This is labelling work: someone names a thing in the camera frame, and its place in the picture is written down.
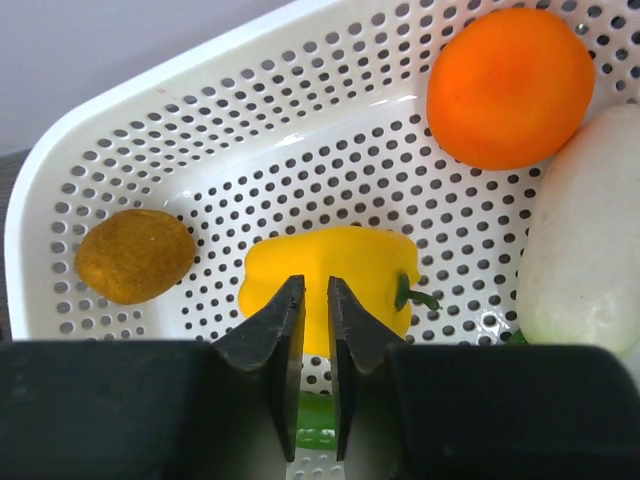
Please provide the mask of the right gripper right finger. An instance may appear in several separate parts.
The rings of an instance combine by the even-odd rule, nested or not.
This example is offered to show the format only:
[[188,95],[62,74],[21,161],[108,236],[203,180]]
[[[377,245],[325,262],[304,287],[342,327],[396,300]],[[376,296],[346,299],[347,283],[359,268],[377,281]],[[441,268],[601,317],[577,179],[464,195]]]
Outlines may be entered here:
[[410,345],[328,286],[348,479],[635,479],[639,394],[588,346]]

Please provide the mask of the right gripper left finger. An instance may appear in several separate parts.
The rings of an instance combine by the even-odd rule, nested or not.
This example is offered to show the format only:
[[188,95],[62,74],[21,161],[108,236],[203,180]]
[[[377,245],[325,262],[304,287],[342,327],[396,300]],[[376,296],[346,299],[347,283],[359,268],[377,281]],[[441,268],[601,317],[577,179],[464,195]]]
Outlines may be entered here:
[[295,456],[304,280],[215,342],[1,348],[5,479],[281,479]]

